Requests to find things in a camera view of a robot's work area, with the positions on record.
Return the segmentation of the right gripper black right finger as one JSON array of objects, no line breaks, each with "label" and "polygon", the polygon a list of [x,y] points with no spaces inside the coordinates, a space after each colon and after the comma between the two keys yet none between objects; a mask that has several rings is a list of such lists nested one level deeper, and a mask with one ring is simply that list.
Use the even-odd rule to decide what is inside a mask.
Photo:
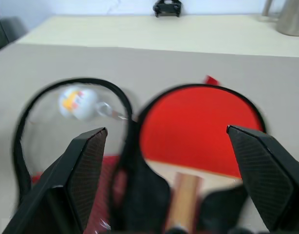
[{"label": "right gripper black right finger", "polygon": [[299,231],[299,162],[271,135],[228,126],[243,184],[270,231]]}]

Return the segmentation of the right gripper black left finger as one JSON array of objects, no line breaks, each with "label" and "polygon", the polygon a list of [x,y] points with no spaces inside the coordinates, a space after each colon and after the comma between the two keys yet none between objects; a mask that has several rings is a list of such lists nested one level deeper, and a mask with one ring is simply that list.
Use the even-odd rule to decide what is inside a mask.
[{"label": "right gripper black left finger", "polygon": [[95,199],[105,127],[80,134],[42,174],[2,234],[83,234]]}]

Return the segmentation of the red black paddle case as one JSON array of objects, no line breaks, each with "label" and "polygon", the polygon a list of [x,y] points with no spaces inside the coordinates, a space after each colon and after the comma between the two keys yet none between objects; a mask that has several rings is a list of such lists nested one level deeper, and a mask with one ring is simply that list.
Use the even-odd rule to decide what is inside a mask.
[{"label": "red black paddle case", "polygon": [[30,111],[46,93],[76,83],[93,84],[110,90],[121,101],[128,118],[125,121],[127,134],[121,153],[116,158],[103,156],[92,211],[83,234],[166,234],[171,187],[150,168],[141,154],[138,119],[142,112],[137,119],[133,119],[132,106],[124,92],[115,84],[97,78],[73,78],[53,83],[40,90],[26,105],[18,121],[12,146],[13,165],[19,186],[17,210],[39,181],[32,183],[21,145]]}]

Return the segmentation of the white ball keychain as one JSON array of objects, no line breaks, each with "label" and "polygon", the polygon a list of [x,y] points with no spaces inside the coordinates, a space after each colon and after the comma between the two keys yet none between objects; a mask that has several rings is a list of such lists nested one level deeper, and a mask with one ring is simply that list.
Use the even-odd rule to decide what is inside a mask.
[{"label": "white ball keychain", "polygon": [[60,95],[58,109],[64,117],[81,121],[89,121],[97,116],[117,120],[128,119],[104,102],[96,91],[78,86],[71,86]]}]

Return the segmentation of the red table tennis paddle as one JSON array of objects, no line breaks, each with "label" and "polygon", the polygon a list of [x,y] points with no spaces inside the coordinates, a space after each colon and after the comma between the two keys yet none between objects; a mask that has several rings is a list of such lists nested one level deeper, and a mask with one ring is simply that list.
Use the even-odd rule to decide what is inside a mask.
[{"label": "red table tennis paddle", "polygon": [[143,158],[171,187],[166,234],[228,234],[248,195],[226,128],[265,132],[257,107],[233,90],[189,84],[156,97],[138,122]]}]

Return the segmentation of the silver metal watering can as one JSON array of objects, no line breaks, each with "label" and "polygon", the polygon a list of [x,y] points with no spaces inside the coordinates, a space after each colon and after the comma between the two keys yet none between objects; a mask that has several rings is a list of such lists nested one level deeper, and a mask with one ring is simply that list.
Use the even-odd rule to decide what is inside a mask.
[{"label": "silver metal watering can", "polygon": [[266,0],[262,19],[274,23],[277,32],[299,37],[299,0],[285,0],[285,3],[276,17],[269,16],[269,10],[273,0]]}]

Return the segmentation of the small black clamp holder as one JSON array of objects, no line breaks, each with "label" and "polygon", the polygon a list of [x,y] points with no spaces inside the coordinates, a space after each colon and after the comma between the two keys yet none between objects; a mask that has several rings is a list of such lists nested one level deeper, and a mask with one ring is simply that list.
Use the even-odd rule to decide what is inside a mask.
[{"label": "small black clamp holder", "polygon": [[176,16],[180,17],[182,2],[180,0],[157,0],[153,5],[155,16]]}]

